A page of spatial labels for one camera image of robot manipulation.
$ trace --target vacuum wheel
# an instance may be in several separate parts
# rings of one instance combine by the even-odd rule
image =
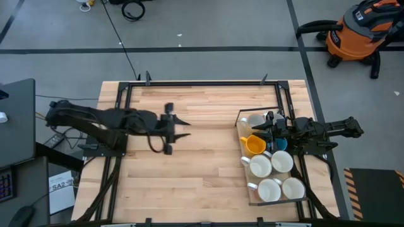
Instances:
[[[335,68],[340,64],[341,61],[342,61],[341,57],[338,57],[337,55],[332,55],[330,59],[328,59],[327,65],[329,67]]]
[[[360,60],[360,62],[366,66],[372,66],[374,63],[374,56],[373,55],[367,56],[364,59]]]
[[[316,38],[319,41],[325,41],[327,39],[327,35],[328,35],[327,31],[322,31],[322,32],[317,33]]]

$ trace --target white paper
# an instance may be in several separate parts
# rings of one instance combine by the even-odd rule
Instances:
[[[50,214],[74,206],[71,171],[49,177],[49,193]]]

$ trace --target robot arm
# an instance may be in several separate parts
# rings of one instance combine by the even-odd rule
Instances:
[[[338,146],[337,143],[329,142],[331,136],[344,136],[358,138],[364,131],[359,123],[349,117],[336,122],[320,123],[312,118],[299,117],[293,120],[292,125],[287,124],[287,119],[278,119],[272,123],[273,112],[268,112],[264,124],[253,127],[261,130],[253,134],[271,143],[275,139],[285,138],[288,142],[287,151],[297,154],[302,149],[305,154],[325,154],[325,152]]]
[[[159,136],[165,138],[163,152],[172,154],[170,143],[189,134],[175,135],[175,125],[189,125],[171,114],[173,104],[165,105],[165,114],[157,120],[157,115],[147,110],[137,109],[107,109],[97,110],[90,107],[73,105],[67,100],[50,103],[50,110],[46,115],[47,126],[70,126],[96,138],[96,140],[111,150],[117,148],[119,141],[126,134],[133,136]]]

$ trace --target computer mouse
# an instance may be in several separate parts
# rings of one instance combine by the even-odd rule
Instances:
[[[30,224],[31,218],[35,209],[31,206],[21,207],[13,216],[8,227],[27,227]]]

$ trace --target orange and black striped mat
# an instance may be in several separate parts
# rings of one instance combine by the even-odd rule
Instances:
[[[404,224],[404,174],[358,168],[343,172],[356,221]]]

